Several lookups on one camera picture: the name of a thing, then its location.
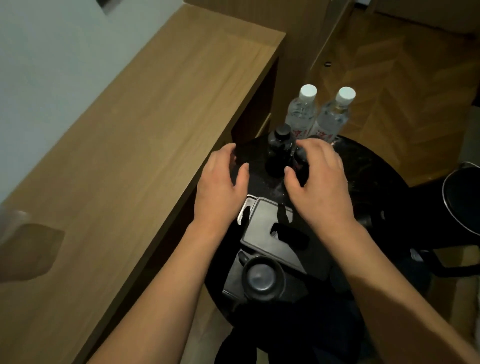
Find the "wooden desk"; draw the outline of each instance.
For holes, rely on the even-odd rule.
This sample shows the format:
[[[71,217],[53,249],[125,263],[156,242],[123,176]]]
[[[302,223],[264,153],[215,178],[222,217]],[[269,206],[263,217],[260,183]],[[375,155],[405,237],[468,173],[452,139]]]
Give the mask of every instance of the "wooden desk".
[[[183,5],[10,195],[66,235],[47,274],[0,284],[3,364],[75,359],[284,36]]]

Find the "right hand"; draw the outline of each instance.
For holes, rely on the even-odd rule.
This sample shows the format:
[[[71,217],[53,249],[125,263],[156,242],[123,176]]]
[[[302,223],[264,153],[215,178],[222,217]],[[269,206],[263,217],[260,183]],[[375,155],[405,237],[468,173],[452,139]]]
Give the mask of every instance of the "right hand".
[[[356,223],[343,163],[333,147],[320,139],[298,140],[307,152],[309,177],[300,187],[295,171],[285,168],[290,200],[321,240],[334,237]]]

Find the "white bottle cap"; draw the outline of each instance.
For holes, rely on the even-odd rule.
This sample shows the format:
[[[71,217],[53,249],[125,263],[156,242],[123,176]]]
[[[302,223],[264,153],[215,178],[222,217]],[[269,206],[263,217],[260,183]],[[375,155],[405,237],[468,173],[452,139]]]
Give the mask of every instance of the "white bottle cap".
[[[356,92],[351,87],[342,87],[336,95],[335,101],[342,106],[348,106],[355,99]]]
[[[313,102],[317,96],[317,88],[314,85],[305,85],[300,89],[299,98],[307,103]]]

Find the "forearm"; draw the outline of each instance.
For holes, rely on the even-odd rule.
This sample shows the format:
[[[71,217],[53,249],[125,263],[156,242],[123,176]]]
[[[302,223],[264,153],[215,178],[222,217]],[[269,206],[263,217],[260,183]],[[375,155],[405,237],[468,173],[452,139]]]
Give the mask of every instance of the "forearm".
[[[410,285],[358,223],[324,239],[388,363],[478,363],[479,357]]]
[[[174,253],[90,364],[174,364],[181,359],[221,232],[191,224]]]

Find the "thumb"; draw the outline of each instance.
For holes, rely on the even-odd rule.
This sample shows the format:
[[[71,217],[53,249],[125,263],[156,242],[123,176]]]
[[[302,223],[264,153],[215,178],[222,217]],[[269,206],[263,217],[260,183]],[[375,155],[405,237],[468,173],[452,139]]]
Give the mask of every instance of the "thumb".
[[[237,196],[241,197],[243,200],[247,198],[248,194],[248,180],[250,179],[249,164],[244,163],[239,169],[237,175],[237,181],[235,182],[235,193]]]
[[[290,196],[298,195],[303,190],[295,171],[291,167],[285,167],[285,187]]]

